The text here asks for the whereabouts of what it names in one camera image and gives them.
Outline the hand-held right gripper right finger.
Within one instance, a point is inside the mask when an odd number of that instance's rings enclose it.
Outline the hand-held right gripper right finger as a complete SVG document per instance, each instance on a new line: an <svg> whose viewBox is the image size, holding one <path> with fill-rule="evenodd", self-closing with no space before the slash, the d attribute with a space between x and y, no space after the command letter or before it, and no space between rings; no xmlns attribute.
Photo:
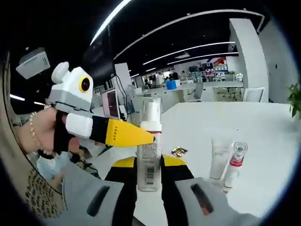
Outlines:
<svg viewBox="0 0 301 226"><path fill-rule="evenodd" d="M230 207L227 197L186 163L163 154L160 160L162 201L170 226L257 226L259 218Z"/></svg>

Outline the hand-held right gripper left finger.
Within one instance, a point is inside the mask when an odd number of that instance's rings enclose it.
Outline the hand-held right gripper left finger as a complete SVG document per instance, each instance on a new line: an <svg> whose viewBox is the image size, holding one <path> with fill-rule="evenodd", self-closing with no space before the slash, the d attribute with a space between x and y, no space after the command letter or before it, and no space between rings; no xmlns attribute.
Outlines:
<svg viewBox="0 0 301 226"><path fill-rule="evenodd" d="M130 226L137 200L135 157L115 162L101 180L70 163L63 179L60 226Z"/></svg>

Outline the person's left hand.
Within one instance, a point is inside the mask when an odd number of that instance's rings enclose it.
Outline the person's left hand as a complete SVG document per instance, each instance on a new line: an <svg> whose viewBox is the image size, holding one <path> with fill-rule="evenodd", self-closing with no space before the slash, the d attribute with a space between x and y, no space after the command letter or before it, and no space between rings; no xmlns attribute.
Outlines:
<svg viewBox="0 0 301 226"><path fill-rule="evenodd" d="M80 150L79 141L67 132L66 118L67 114L52 107L39 111L32 120L35 132L33 151L77 153Z"/></svg>

